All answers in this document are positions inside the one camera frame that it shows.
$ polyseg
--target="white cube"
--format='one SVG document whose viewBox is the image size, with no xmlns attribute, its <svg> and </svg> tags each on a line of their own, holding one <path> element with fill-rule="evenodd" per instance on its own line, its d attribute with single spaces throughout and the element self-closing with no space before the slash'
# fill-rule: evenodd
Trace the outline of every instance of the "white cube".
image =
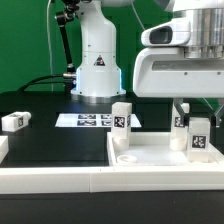
<svg viewBox="0 0 224 224">
<path fill-rule="evenodd" d="M 190 118 L 188 131 L 188 159 L 208 162 L 210 141 L 210 121 L 208 118 Z"/>
<path fill-rule="evenodd" d="M 30 118 L 29 112 L 14 112 L 2 117 L 2 131 L 15 132 L 27 126 Z"/>
</svg>

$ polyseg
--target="green backdrop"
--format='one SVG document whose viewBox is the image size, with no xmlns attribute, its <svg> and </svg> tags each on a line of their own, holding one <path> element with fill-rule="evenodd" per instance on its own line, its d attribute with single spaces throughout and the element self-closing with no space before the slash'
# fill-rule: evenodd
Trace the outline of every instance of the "green backdrop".
<svg viewBox="0 0 224 224">
<path fill-rule="evenodd" d="M 7 0 L 1 2 L 0 34 L 0 93 L 14 91 L 28 81 L 49 75 L 50 63 L 47 42 L 48 0 Z M 136 10 L 144 26 L 152 26 L 170 20 L 153 0 L 135 0 Z M 61 0 L 51 4 L 50 27 L 54 73 L 66 71 L 66 62 L 59 28 L 54 20 L 56 12 L 63 10 Z M 117 28 L 117 64 L 123 73 L 123 88 L 132 91 L 134 62 L 143 49 L 140 27 L 131 6 L 103 8 L 106 18 Z M 81 63 L 81 29 L 77 19 L 67 25 L 72 57 L 76 67 Z M 62 85 L 54 89 L 62 90 Z M 51 90 L 51 86 L 35 86 L 29 90 Z"/>
</svg>

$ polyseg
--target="paper sheet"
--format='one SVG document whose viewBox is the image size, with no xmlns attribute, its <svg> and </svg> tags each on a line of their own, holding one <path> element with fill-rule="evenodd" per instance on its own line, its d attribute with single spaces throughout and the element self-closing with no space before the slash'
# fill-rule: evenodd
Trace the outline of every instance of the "paper sheet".
<svg viewBox="0 0 224 224">
<path fill-rule="evenodd" d="M 56 127 L 111 127 L 111 114 L 60 114 Z M 131 127 L 140 128 L 135 114 L 131 115 Z"/>
</svg>

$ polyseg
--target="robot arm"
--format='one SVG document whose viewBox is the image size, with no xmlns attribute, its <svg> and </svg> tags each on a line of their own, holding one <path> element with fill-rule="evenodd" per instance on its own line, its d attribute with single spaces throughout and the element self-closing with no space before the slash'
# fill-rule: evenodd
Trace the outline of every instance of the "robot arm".
<svg viewBox="0 0 224 224">
<path fill-rule="evenodd" d="M 65 10 L 57 14 L 67 59 L 68 73 L 75 74 L 72 98 L 85 102 L 109 102 L 125 94 L 121 71 L 116 64 L 116 28 L 107 20 L 102 7 L 121 7 L 134 0 L 63 0 Z M 75 70 L 68 46 L 65 24 L 74 17 L 82 31 L 82 63 Z"/>
<path fill-rule="evenodd" d="M 181 99 L 224 96 L 224 0 L 154 1 L 175 18 L 142 33 L 147 48 L 136 59 L 133 89 L 141 97 L 174 98 L 183 123 Z M 217 126 L 224 101 L 219 104 Z"/>
<path fill-rule="evenodd" d="M 154 0 L 164 11 L 172 12 L 176 0 Z"/>
</svg>

